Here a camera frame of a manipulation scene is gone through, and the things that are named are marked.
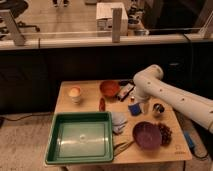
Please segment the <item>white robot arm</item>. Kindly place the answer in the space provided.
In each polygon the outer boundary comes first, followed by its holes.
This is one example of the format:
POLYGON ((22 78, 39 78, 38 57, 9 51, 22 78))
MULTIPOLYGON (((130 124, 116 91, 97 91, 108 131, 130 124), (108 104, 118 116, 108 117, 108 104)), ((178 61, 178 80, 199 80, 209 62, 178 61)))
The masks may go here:
POLYGON ((162 78, 163 70, 156 64, 137 72, 133 77, 137 101, 145 103, 151 96, 162 99, 213 134, 213 100, 166 84, 162 78))

